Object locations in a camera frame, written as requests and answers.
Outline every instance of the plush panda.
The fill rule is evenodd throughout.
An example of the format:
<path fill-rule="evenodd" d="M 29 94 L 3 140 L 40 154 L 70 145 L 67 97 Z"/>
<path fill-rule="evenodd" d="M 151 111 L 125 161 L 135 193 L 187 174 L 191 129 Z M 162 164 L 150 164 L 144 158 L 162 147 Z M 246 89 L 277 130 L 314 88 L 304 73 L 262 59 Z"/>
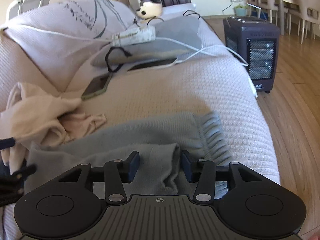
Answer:
<path fill-rule="evenodd" d="M 137 15 L 142 19 L 159 17 L 162 14 L 162 4 L 157 0 L 142 0 Z"/>

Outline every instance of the black cable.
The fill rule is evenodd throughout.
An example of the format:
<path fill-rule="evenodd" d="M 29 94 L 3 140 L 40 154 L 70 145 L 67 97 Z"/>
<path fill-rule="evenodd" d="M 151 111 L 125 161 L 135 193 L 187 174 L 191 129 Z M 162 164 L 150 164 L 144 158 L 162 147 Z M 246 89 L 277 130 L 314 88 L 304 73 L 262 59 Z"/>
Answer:
<path fill-rule="evenodd" d="M 133 20 L 133 24 L 135 24 L 135 25 L 137 25 L 138 27 L 140 27 L 140 26 L 138 25 L 138 22 L 137 22 L 137 18 L 136 18 L 136 17 L 135 17 L 134 20 Z"/>
<path fill-rule="evenodd" d="M 194 11 L 194 10 L 186 10 L 186 11 L 182 14 L 182 16 L 184 16 L 187 12 L 193 12 L 193 13 L 196 13 L 196 11 Z"/>
<path fill-rule="evenodd" d="M 198 13 L 190 13 L 190 14 L 188 14 L 188 15 L 186 15 L 186 16 L 193 15 L 193 14 L 196 14 L 196 15 L 199 16 L 199 17 L 198 17 L 198 20 L 201 18 L 200 14 L 198 14 Z"/>
<path fill-rule="evenodd" d="M 149 25 L 149 22 L 151 22 L 151 21 L 154 20 L 154 19 L 160 19 L 160 20 L 162 20 L 162 22 L 164 22 L 164 19 L 155 16 L 155 17 L 152 17 L 150 20 L 148 20 L 147 25 Z"/>
<path fill-rule="evenodd" d="M 108 63 L 108 58 L 109 58 L 109 56 L 110 56 L 110 53 L 111 53 L 114 49 L 119 49 L 119 50 L 121 50 L 126 57 L 131 57 L 131 56 L 132 56 L 132 54 L 131 54 L 130 52 L 124 50 L 124 48 L 121 48 L 121 47 L 111 47 L 110 50 L 108 51 L 108 53 L 106 54 L 106 56 L 104 57 L 104 60 L 106 61 L 106 64 L 107 64 L 107 68 L 108 68 L 109 73 L 116 73 L 116 72 L 118 72 L 119 69 L 122 68 L 122 66 L 124 65 L 124 64 L 119 64 L 119 65 L 116 67 L 116 69 L 112 69 L 112 68 L 110 67 L 110 65 L 109 65 L 109 63 Z"/>

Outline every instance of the space heater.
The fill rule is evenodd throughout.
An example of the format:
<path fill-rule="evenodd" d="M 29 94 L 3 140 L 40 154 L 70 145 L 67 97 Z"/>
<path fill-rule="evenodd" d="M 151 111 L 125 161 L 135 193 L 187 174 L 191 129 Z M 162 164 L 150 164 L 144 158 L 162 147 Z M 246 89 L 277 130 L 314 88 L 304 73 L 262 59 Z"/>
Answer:
<path fill-rule="evenodd" d="M 223 20 L 226 46 L 247 60 L 257 92 L 272 90 L 276 75 L 280 30 L 257 17 L 231 16 Z"/>

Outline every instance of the heater grille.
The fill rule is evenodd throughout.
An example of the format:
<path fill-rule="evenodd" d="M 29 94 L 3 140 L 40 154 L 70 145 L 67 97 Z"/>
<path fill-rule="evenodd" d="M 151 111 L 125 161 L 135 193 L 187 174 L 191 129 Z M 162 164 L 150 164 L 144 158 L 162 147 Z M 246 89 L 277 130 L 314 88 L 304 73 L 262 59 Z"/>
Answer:
<path fill-rule="evenodd" d="M 270 79 L 276 56 L 276 40 L 248 39 L 249 75 L 252 80 Z"/>
<path fill-rule="evenodd" d="M 232 39 L 230 39 L 229 37 L 227 37 L 226 39 L 226 46 L 230 49 L 232 49 L 235 52 L 238 52 L 238 45 L 236 41 L 233 41 Z"/>

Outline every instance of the white blanket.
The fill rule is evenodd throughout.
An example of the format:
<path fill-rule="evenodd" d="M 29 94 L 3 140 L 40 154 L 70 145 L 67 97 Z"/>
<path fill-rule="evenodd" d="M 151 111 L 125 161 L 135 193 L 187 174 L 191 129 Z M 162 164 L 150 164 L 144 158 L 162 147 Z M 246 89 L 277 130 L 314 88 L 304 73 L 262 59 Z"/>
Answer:
<path fill-rule="evenodd" d="M 106 122 L 104 115 L 70 114 L 81 102 L 80 98 L 54 97 L 29 83 L 13 87 L 7 109 L 0 113 L 0 139 L 16 141 L 14 147 L 1 150 L 11 174 L 20 169 L 32 142 L 56 146 L 90 134 Z"/>

